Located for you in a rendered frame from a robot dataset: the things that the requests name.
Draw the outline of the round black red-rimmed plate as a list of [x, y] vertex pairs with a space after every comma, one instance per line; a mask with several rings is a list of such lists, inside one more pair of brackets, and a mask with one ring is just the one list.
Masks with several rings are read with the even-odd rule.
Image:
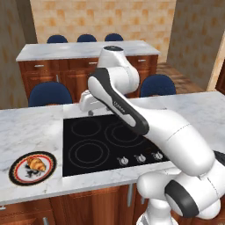
[[[32, 170], [27, 163], [28, 157], [38, 157], [45, 165], [45, 171]], [[46, 151], [34, 151], [22, 155], [10, 167], [9, 179], [15, 185], [37, 185], [48, 179], [55, 171], [57, 165], [53, 154]]]

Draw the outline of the black glass hob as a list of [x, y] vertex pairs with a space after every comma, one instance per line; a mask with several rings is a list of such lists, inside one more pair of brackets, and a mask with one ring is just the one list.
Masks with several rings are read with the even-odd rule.
[[[161, 160], [153, 157], [157, 152], [163, 155]], [[64, 177], [168, 160], [153, 142], [131, 131], [113, 114], [65, 119], [62, 153]], [[140, 154], [146, 157], [144, 163], [135, 158]], [[128, 159], [127, 165], [119, 163], [123, 156]]]

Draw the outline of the wooden cupboard door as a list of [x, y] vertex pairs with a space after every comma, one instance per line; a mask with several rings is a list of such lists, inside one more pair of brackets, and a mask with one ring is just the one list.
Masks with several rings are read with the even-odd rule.
[[50, 199], [56, 225], [131, 225], [127, 186], [73, 193]]
[[144, 204], [141, 204], [141, 195], [138, 193], [137, 189], [135, 190], [135, 196], [134, 196], [134, 215], [133, 215], [133, 225], [136, 225], [137, 220], [139, 217], [145, 212], [147, 209], [149, 200], [145, 199]]
[[[47, 218], [49, 225], [55, 225], [54, 220]], [[43, 218], [31, 218], [15, 221], [0, 221], [0, 225], [44, 225]]]

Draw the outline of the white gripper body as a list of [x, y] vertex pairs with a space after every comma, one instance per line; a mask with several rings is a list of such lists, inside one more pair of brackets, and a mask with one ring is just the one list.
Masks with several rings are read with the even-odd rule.
[[105, 108], [107, 110], [107, 106], [94, 98], [89, 90], [86, 90], [81, 94], [79, 107], [83, 112], [93, 111], [101, 108]]

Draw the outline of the blue chair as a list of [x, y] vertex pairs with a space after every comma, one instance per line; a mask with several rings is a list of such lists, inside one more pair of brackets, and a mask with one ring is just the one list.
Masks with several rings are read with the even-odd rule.
[[150, 75], [144, 79], [142, 82], [140, 97], [150, 97], [150, 96], [166, 96], [166, 95], [176, 95], [176, 87], [173, 81], [166, 75], [155, 74]]
[[67, 42], [68, 42], [67, 39], [64, 36], [59, 35], [59, 34], [52, 35], [47, 39], [47, 44], [50, 44], [50, 43], [67, 43]]
[[96, 38], [91, 34], [82, 34], [77, 38], [77, 42], [96, 42]]
[[28, 100], [29, 107], [72, 103], [73, 100], [67, 87], [57, 82], [45, 82], [35, 85]]
[[109, 33], [105, 36], [105, 41], [123, 41], [123, 38], [118, 33]]

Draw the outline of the wooden drawer front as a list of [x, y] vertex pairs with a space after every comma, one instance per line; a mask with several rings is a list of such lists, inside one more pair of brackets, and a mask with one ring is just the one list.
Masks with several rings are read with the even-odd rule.
[[0, 217], [14, 214], [30, 214], [50, 209], [51, 205], [49, 199], [32, 200], [5, 206], [3, 210], [0, 210]]

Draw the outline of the golden brown croissant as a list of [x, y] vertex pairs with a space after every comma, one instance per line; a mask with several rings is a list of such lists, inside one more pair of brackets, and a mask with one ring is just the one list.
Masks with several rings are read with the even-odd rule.
[[36, 171], [46, 170], [46, 165], [38, 157], [28, 157], [27, 163], [32, 170]]

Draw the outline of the wooden island cupboard run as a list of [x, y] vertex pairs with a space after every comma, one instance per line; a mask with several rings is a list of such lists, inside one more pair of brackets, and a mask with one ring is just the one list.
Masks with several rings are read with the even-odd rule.
[[123, 48], [141, 80], [156, 73], [160, 52], [143, 40], [27, 44], [16, 59], [25, 92], [30, 93], [38, 83], [58, 81], [69, 89], [73, 101], [78, 102], [105, 46]]

